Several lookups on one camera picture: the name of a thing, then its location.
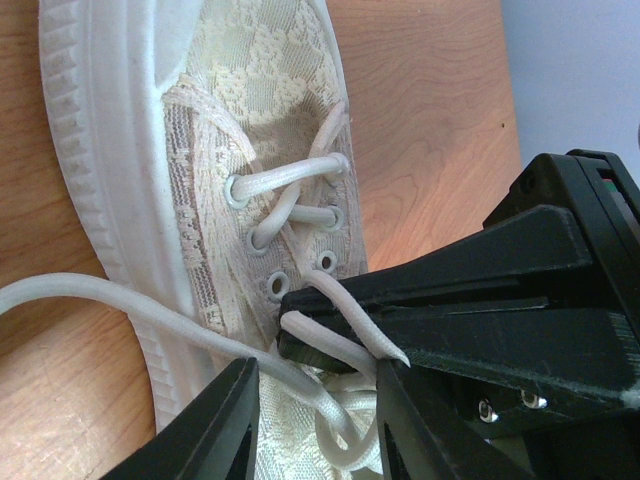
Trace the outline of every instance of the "shoelace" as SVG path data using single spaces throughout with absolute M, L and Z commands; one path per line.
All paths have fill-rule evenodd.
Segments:
M 347 410 L 375 409 L 375 359 L 395 358 L 407 365 L 409 360 L 337 280 L 320 271 L 309 272 L 304 280 L 333 301 L 366 347 L 364 349 L 335 334 L 300 312 L 283 315 L 282 328 L 361 373 L 338 377 L 330 382 L 327 387 L 332 393 L 279 357 L 223 337 L 146 295 L 101 278 L 53 273 L 20 280 L 0 289 L 0 315 L 17 305 L 40 298 L 86 298 L 122 310 L 198 347 L 229 357 L 255 357 L 262 372 L 278 379 L 289 395 L 316 410 L 318 445 L 329 463 L 342 470 L 369 467 L 381 473 L 375 418 L 362 438 Z M 346 450 L 338 445 L 332 430 L 347 443 Z
M 267 253 L 269 244 L 287 221 L 305 222 L 327 231 L 336 231 L 344 223 L 344 214 L 336 206 L 311 207 L 297 205 L 301 194 L 301 181 L 308 177 L 323 176 L 330 183 L 343 179 L 349 173 L 349 161 L 339 152 L 320 156 L 330 145 L 347 121 L 345 104 L 335 105 L 320 127 L 311 146 L 310 157 L 272 170 L 250 175 L 231 175 L 225 183 L 225 198 L 235 209 L 247 206 L 256 195 L 288 185 L 269 215 L 247 233 L 247 247 L 254 255 Z

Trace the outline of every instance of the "white rubber sole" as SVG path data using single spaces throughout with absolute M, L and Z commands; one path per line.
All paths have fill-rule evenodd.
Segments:
M 40 1 L 47 114 L 80 221 L 109 279 L 190 318 L 195 303 L 172 204 L 161 96 L 183 70 L 202 3 Z M 312 4 L 328 33 L 346 101 L 326 4 Z M 130 320 L 160 431 L 215 371 L 206 351 Z

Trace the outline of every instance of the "metal screw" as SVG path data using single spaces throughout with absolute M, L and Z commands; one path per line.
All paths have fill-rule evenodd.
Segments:
M 486 398 L 478 402 L 478 415 L 484 423 L 493 423 L 500 418 Z
M 527 392 L 526 390 L 520 390 L 520 397 L 522 398 L 524 406 L 532 410 L 540 410 L 549 405 L 546 398 L 536 395 L 535 393 Z

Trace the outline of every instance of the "wooden table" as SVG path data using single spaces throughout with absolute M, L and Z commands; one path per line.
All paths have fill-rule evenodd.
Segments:
M 520 171 L 499 0 L 331 0 L 372 269 L 481 228 Z M 37 0 L 0 0 L 0 286 L 104 275 L 67 195 L 38 65 Z M 69 299 L 0 320 L 0 478 L 97 478 L 154 433 L 126 317 Z

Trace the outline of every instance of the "lace sneaker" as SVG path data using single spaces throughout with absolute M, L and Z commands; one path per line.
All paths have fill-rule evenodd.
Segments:
M 374 356 L 407 361 L 335 280 L 364 273 L 366 256 L 324 2 L 42 0 L 40 43 L 59 162 L 115 283 L 35 277 L 0 291 L 0 313 L 53 295 L 126 311 L 158 430 L 233 357 L 255 356 L 258 478 L 380 471 L 375 422 L 364 438 L 357 426 L 371 414 L 344 409 L 375 406 L 371 354 L 350 342 L 336 350 L 331 332 L 283 317 L 364 373 L 332 385 L 362 395 L 332 396 L 274 350 L 280 299 L 310 283 L 349 312 Z

